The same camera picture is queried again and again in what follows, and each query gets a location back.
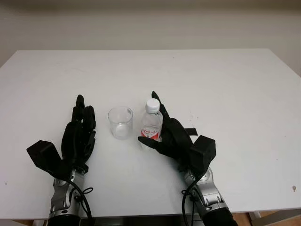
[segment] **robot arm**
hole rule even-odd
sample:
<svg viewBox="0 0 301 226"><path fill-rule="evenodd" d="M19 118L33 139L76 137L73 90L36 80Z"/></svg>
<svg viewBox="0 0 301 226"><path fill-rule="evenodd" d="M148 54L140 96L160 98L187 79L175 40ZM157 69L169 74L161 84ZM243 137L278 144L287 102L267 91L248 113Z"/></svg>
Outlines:
<svg viewBox="0 0 301 226"><path fill-rule="evenodd" d="M191 197L205 226L237 226L227 204L213 182L210 162L216 156L215 140L199 136L195 143L190 136L197 135L195 129L185 129L178 120L170 118L158 95L153 91L152 98L160 102L163 115L161 142L147 137L138 137L143 144L156 149L160 154L179 162L179 171L184 173L188 189L183 192L182 213L188 226L185 213L185 200Z"/></svg>
<svg viewBox="0 0 301 226"><path fill-rule="evenodd" d="M85 197L93 188L84 191L82 188L84 175L89 169L86 161L94 148L95 126L93 107L85 107L84 98L79 95L73 108L72 120L63 135L63 159L55 146L48 141L40 140L27 149L34 164L55 178L48 226L79 226L80 206L93 225L91 210Z"/></svg>
<svg viewBox="0 0 301 226"><path fill-rule="evenodd" d="M189 171L184 178L188 185L194 182L194 176ZM193 186L190 196L205 226L237 226L226 202L213 182L210 168Z"/></svg>

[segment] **table surface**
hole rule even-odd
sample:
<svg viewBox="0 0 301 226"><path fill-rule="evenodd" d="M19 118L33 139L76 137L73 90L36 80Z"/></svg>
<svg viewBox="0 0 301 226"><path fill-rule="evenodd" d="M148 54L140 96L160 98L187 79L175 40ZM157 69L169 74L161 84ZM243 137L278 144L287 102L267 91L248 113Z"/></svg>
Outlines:
<svg viewBox="0 0 301 226"><path fill-rule="evenodd" d="M216 140L211 169L231 211L300 208L300 81L267 49L17 51L0 68L0 218L48 217L53 178L26 148L47 140L60 152L78 94L96 116L84 183L93 216L181 214L176 162L136 138L153 90L184 127ZM123 141L107 119L120 105L134 111Z"/></svg>

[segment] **clear plastic cup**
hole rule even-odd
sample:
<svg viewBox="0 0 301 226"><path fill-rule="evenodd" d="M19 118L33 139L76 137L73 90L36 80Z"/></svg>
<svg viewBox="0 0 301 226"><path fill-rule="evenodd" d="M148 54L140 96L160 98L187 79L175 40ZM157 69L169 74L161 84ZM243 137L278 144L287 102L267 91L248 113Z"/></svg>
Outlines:
<svg viewBox="0 0 301 226"><path fill-rule="evenodd" d="M108 113L111 132L117 139L126 139L133 132L133 111L129 107L115 107Z"/></svg>

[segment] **black cable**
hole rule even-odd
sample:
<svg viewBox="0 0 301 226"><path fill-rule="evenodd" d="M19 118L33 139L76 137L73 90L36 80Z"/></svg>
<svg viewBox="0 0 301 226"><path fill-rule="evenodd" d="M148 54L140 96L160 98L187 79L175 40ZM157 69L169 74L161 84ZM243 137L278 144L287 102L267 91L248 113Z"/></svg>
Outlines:
<svg viewBox="0 0 301 226"><path fill-rule="evenodd" d="M193 226L193 215L194 215L194 201L192 202L191 226Z"/></svg>
<svg viewBox="0 0 301 226"><path fill-rule="evenodd" d="M197 184L197 182L201 179L202 177L199 177L199 178L196 178L195 181L193 181L191 183L191 185L186 189L186 190L183 190L182 191L182 194L183 194L183 198L182 198L182 214L183 214L183 219L184 219L184 223L185 223L185 226L189 226L188 224L188 221L187 221L187 217L186 217L186 212L185 212L185 201L186 201L186 196L188 194L190 194L190 190L192 189L192 187L194 185Z"/></svg>
<svg viewBox="0 0 301 226"><path fill-rule="evenodd" d="M90 224L93 225L92 213L91 213L91 209L90 209L89 203L88 203L88 201L87 201L87 199L85 197L85 193L74 182L70 181L69 179L66 180L66 182L69 183L69 184L71 184L78 191L78 193L80 194L80 197L84 201L85 206L86 206L86 209L84 209L84 211L87 214L87 217L88 217L88 219L90 221Z"/></svg>

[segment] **water bottle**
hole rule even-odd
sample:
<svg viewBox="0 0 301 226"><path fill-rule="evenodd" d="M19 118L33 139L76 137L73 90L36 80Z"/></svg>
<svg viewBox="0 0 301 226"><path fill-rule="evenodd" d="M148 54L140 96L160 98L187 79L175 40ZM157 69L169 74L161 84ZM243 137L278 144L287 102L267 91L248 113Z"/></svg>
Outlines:
<svg viewBox="0 0 301 226"><path fill-rule="evenodd" d="M141 121L141 136L160 141L163 116L160 109L160 102L157 99L149 99L146 102L145 110Z"/></svg>

